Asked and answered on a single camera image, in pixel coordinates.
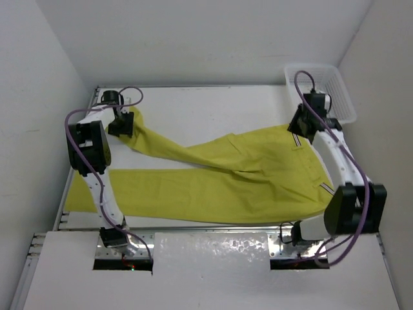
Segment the yellow trousers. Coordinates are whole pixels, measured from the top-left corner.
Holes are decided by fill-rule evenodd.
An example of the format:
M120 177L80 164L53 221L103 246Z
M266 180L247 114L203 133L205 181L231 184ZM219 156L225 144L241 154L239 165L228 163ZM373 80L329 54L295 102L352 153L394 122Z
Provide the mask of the yellow trousers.
M145 126L121 143L135 153L182 161L188 169L112 169L116 202L127 216L208 223L292 222L320 215L334 195L305 139L286 125L181 146Z

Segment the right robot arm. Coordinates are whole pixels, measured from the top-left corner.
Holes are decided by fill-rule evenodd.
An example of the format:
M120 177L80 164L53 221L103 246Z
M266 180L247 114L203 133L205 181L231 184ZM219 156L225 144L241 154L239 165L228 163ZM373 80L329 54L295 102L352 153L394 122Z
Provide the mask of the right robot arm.
M336 118L327 116L330 95L312 89L303 95L288 131L295 140L305 138L320 156L331 184L321 184L332 198L319 216L297 221L291 229L293 245L316 242L339 235L376 234L387 198L382 184L374 184L353 163L342 127Z

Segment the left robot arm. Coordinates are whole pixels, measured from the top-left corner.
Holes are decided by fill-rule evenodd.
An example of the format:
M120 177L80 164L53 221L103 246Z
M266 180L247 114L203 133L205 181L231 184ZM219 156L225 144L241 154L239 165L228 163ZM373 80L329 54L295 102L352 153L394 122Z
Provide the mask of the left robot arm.
M85 109L86 116L77 123L65 119L69 161L86 182L92 201L101 219L99 229L103 245L125 254L132 250L126 233L124 214L116 202L109 177L112 162L106 135L132 136L134 113L130 112L120 92L106 90L100 102Z

